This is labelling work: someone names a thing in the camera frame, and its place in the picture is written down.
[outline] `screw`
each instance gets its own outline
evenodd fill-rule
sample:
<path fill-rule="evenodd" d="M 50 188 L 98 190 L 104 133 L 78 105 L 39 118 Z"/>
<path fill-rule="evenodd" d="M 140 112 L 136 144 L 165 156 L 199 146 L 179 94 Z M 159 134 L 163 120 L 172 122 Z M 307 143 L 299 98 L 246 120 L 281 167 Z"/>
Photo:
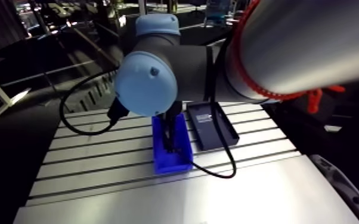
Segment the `screw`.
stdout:
<path fill-rule="evenodd" d="M 159 69 L 157 69 L 157 68 L 155 68 L 155 67 L 152 67 L 151 69 L 150 69 L 150 74 L 152 75 L 152 76 L 157 76 L 157 74 L 159 74 Z"/>

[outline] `black box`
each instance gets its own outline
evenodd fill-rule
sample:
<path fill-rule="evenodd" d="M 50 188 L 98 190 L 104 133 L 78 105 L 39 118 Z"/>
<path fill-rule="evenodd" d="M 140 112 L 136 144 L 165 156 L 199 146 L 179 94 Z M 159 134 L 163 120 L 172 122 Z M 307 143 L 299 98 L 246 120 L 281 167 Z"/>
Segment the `black box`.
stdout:
<path fill-rule="evenodd" d="M 236 145 L 239 140 L 238 133 L 217 102 L 215 102 L 215 109 L 219 127 L 228 146 Z M 190 102 L 187 104 L 187 113 L 195 130 L 200 150 L 221 148 L 222 143 L 213 123 L 210 103 Z"/>

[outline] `blue plastic container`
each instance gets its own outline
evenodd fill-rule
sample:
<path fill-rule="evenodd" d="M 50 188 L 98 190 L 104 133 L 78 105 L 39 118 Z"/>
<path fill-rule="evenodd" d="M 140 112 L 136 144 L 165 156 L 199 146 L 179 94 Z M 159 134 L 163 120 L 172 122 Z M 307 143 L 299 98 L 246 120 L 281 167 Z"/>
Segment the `blue plastic container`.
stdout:
<path fill-rule="evenodd" d="M 162 126 L 158 117 L 151 118 L 153 128 L 153 157 L 156 174 L 184 172 L 192 169 L 193 153 L 189 141 L 185 117 L 181 113 L 175 118 L 174 147 L 180 153 L 167 153 L 163 145 Z"/>

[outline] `robotic arm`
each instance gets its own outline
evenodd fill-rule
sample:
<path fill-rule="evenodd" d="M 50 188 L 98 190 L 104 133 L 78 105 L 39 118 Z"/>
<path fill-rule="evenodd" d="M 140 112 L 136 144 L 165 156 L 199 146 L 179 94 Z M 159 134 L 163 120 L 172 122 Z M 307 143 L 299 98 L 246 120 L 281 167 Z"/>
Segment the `robotic arm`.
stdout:
<path fill-rule="evenodd" d="M 217 101 L 260 103 L 359 80 L 359 1 L 253 1 L 221 58 L 219 48 L 180 45 L 174 15 L 141 16 L 136 28 L 115 88 L 143 116 L 206 100 L 212 88 Z"/>

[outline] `light blue joint cap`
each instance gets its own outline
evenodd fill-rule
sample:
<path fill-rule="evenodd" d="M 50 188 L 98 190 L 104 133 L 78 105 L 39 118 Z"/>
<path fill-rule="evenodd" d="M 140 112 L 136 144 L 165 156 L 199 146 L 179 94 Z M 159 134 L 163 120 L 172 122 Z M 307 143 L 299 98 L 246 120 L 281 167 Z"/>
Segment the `light blue joint cap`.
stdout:
<path fill-rule="evenodd" d="M 178 19 L 172 14 L 147 14 L 137 18 L 137 36 L 151 33 L 181 35 Z"/>
<path fill-rule="evenodd" d="M 166 112 L 178 93 L 170 67 L 144 51 L 134 51 L 125 57 L 116 76 L 115 89 L 125 108 L 149 117 Z"/>

